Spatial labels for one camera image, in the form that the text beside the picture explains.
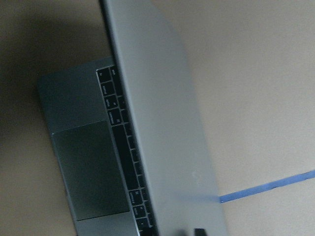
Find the grey laptop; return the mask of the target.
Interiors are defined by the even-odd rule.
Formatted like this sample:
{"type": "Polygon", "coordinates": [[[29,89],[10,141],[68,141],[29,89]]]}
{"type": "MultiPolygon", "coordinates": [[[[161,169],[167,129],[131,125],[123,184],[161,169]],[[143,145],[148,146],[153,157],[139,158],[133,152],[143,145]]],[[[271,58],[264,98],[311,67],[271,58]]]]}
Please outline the grey laptop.
{"type": "Polygon", "coordinates": [[[37,88],[78,236],[225,236],[185,51],[149,0],[102,0],[109,58],[37,88]]]}

